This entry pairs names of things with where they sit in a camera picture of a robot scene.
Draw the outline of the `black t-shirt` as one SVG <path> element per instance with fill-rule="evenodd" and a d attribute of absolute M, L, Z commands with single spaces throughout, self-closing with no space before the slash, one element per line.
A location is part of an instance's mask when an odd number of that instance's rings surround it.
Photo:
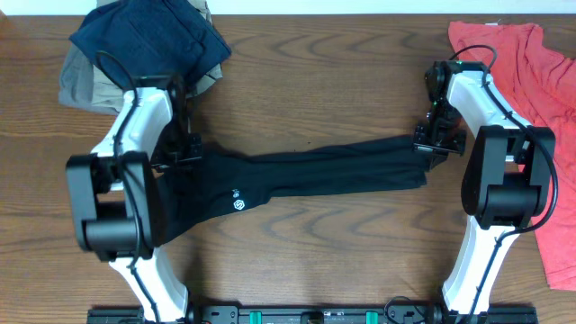
<path fill-rule="evenodd" d="M 198 223 L 274 197 L 415 189 L 426 184 L 428 170 L 409 136 L 252 157 L 211 146 L 191 169 L 166 171 L 157 186 L 171 241 Z"/>

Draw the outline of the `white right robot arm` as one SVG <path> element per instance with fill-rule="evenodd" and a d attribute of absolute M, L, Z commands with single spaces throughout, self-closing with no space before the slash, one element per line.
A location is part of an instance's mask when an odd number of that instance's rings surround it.
<path fill-rule="evenodd" d="M 517 115 L 481 62 L 435 62 L 425 74 L 431 109 L 414 134 L 414 151 L 431 167 L 463 154 L 465 123 L 474 136 L 461 199 L 467 223 L 443 301 L 428 307 L 426 323 L 536 323 L 536 309 L 492 305 L 491 288 L 513 242 L 550 218 L 558 194 L 555 136 Z"/>

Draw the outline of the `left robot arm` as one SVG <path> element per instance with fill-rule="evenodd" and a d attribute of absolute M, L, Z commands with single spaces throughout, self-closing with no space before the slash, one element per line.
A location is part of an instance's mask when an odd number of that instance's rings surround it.
<path fill-rule="evenodd" d="M 76 241 L 118 272 L 138 308 L 97 307 L 89 323 L 190 323 L 189 292 L 163 246 L 174 238 L 156 172 L 198 158 L 178 75 L 131 78 L 124 106 L 90 153 L 74 155 L 66 178 Z"/>

